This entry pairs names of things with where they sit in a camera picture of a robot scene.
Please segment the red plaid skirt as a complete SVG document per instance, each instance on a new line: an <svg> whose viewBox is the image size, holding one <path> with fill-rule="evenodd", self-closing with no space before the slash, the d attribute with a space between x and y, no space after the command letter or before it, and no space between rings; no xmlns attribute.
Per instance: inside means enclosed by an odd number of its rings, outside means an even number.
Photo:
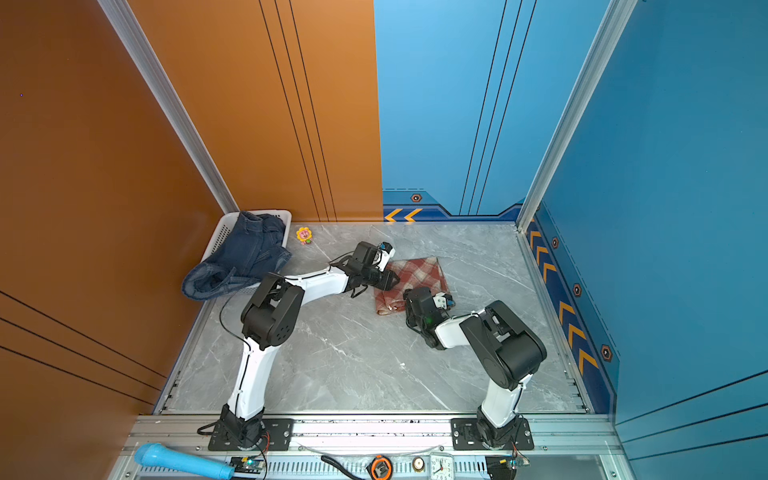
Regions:
<svg viewBox="0 0 768 480"><path fill-rule="evenodd" d="M432 294L451 294L444 271L437 257L395 260L387 265L399 282L392 290L374 290L375 311L379 316L405 310L404 293L418 287L428 287Z"/></svg>

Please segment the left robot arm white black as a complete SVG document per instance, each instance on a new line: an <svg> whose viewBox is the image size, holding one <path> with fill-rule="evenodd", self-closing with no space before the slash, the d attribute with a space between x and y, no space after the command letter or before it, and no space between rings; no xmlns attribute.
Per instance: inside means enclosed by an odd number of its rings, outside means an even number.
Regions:
<svg viewBox="0 0 768 480"><path fill-rule="evenodd" d="M322 270L297 276L270 273L241 313L245 341L233 392L214 430L241 450L257 449L266 437L263 424L266 386L279 348L295 330L301 308L312 301L369 287L389 291L399 282L388 267L395 248L388 242L358 243Z"/></svg>

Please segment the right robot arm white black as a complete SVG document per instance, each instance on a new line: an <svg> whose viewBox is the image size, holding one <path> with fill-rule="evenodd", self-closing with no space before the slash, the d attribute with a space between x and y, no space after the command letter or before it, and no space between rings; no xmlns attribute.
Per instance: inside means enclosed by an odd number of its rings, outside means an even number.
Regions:
<svg viewBox="0 0 768 480"><path fill-rule="evenodd" d="M403 294L406 325L436 350L469 347L489 377L486 396L474 420L454 419L456 450L531 451L535 448L529 422L519 413L522 394L544 360L540 338L504 302L451 316L452 297L427 287Z"/></svg>

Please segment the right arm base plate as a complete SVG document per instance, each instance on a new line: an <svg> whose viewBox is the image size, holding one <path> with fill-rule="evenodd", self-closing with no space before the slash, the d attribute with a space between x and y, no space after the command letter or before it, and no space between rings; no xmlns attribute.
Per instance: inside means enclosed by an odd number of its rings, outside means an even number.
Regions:
<svg viewBox="0 0 768 480"><path fill-rule="evenodd" d="M450 424L453 448L457 451L535 449L529 422L522 416L501 428L478 418L454 418Z"/></svg>

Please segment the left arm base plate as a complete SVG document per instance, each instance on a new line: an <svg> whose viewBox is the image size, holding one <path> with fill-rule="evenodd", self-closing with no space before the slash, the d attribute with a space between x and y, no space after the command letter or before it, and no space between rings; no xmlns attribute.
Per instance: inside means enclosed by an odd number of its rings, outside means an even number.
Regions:
<svg viewBox="0 0 768 480"><path fill-rule="evenodd" d="M293 433L291 418L267 418L262 420L261 436L254 446L240 446L237 440L223 426L216 425L210 436L209 451L283 452L287 451Z"/></svg>

